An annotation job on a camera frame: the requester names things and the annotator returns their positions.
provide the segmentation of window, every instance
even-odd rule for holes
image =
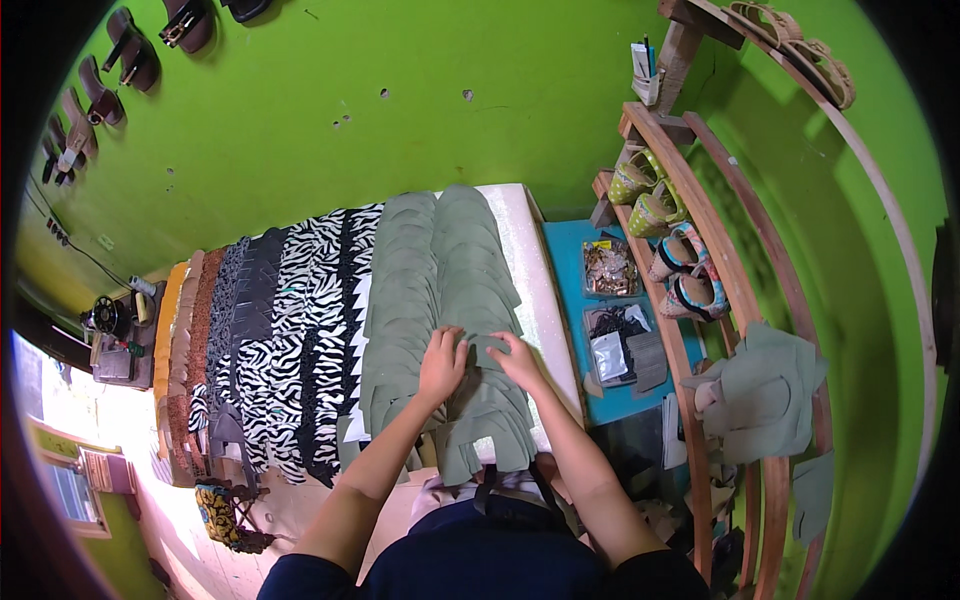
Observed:
[[[44,472],[50,481],[51,500],[60,508],[73,531],[84,538],[111,537],[100,505],[100,495],[90,487],[81,462],[40,450]]]
[[[64,516],[82,523],[99,523],[100,515],[86,477],[79,474],[76,467],[50,464],[46,467]]]

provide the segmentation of person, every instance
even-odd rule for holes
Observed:
[[[510,353],[487,352],[536,403],[592,549],[544,508],[553,504],[550,492],[528,501],[494,490],[478,504],[481,487],[475,483],[471,493],[460,496],[438,495],[434,486],[427,495],[448,501],[437,502],[440,508],[383,550],[363,584],[355,585],[400,468],[427,419],[464,377],[468,345],[456,343],[462,332],[450,325],[433,332],[418,392],[341,475],[292,553],[274,564],[258,599],[709,598],[693,564],[646,525],[600,448],[547,382],[533,351],[506,331],[492,336]]]

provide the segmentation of pen holder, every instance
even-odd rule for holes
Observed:
[[[636,95],[640,97],[640,101],[644,105],[651,107],[657,103],[657,99],[660,96],[660,83],[663,81],[663,74],[666,73],[665,69],[660,69],[657,71],[657,75],[653,78],[638,77],[634,75],[634,83],[632,88]]]

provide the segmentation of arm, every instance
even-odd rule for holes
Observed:
[[[420,365],[417,394],[341,475],[294,552],[327,559],[356,578],[376,518],[420,430],[464,376],[467,342],[461,341],[454,353],[454,340],[462,331],[444,325],[433,332]]]
[[[509,331],[491,335],[510,347],[510,354],[493,347],[487,352],[537,404],[560,475],[600,556],[617,568],[637,554],[667,549],[620,487],[603,452],[560,402],[530,347]]]

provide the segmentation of green polka dot shoe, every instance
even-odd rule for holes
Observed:
[[[649,192],[663,177],[657,157],[644,148],[630,160],[616,165],[607,198],[614,204],[631,204],[642,192]]]
[[[663,237],[670,226],[686,219],[686,206],[670,178],[663,178],[649,194],[640,194],[627,222],[634,237]]]

